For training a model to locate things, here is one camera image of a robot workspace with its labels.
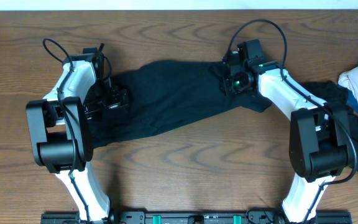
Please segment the black cloth shorts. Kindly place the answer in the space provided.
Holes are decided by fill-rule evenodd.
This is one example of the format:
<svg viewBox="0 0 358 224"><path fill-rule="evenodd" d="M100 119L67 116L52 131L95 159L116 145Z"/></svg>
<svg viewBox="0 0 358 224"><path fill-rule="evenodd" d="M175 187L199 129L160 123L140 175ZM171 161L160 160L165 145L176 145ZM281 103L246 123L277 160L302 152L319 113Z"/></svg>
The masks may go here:
<svg viewBox="0 0 358 224"><path fill-rule="evenodd" d="M220 82L228 71L222 62L160 60L114 75L129 106L89 120L94 146L155 136L237 107L261 113L271 106L262 96L226 96Z"/></svg>

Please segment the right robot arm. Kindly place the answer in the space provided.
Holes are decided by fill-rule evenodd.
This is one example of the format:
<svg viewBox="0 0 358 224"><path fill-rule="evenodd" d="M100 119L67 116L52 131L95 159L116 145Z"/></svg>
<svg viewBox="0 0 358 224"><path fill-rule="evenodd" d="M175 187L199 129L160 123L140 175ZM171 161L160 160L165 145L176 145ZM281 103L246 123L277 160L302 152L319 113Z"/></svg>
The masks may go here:
<svg viewBox="0 0 358 224"><path fill-rule="evenodd" d="M290 122L289 158L295 176L288 195L276 213L275 223L327 223L348 215L318 214L316 207L330 185L348 177L336 177L349 165L357 165L346 109L314 96L298 84L278 62L262 53L239 49L223 57L227 95L251 93L271 101Z"/></svg>

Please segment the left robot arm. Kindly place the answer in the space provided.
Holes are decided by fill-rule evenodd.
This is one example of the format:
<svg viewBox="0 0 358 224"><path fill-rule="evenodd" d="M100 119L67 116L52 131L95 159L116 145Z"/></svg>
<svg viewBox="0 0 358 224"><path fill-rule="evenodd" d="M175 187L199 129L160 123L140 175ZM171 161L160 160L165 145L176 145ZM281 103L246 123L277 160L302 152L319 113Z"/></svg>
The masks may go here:
<svg viewBox="0 0 358 224"><path fill-rule="evenodd" d="M83 49L62 62L62 75L41 100L28 102L27 124L34 160L55 174L73 197L77 212L45 212L41 223L113 223L109 197L91 160L94 142L90 121L124 110L127 91L104 76L108 60L102 47Z"/></svg>

